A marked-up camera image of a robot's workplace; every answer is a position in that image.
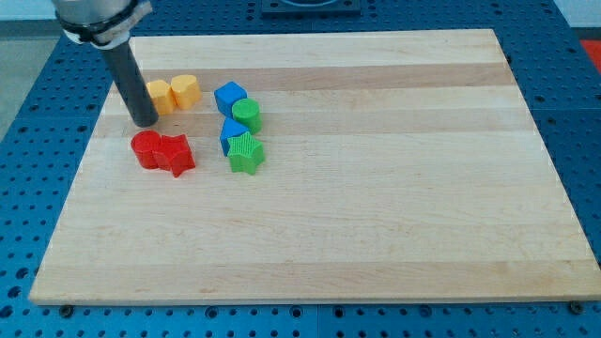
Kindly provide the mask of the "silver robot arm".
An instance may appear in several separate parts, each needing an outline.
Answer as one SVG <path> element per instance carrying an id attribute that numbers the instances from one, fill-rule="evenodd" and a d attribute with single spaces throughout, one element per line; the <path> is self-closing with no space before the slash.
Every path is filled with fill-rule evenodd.
<path id="1" fill-rule="evenodd" d="M 131 30 L 153 10 L 148 0 L 53 0 L 55 17 L 77 44 L 98 49 L 133 123 L 154 125 L 154 107 L 130 46 Z"/>

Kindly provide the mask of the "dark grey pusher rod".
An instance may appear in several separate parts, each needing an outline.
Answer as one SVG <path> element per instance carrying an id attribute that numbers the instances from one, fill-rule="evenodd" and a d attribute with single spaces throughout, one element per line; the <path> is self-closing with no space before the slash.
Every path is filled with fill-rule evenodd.
<path id="1" fill-rule="evenodd" d="M 101 54 L 133 123 L 141 128 L 154 125 L 159 115 L 129 42 L 126 40 L 112 49 L 101 50 Z"/>

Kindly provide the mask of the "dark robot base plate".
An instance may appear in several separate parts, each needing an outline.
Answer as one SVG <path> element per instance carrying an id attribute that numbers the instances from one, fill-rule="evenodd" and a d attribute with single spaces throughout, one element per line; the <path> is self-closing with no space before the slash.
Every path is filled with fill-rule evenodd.
<path id="1" fill-rule="evenodd" d="M 261 14 L 360 14 L 361 0 L 260 0 Z"/>

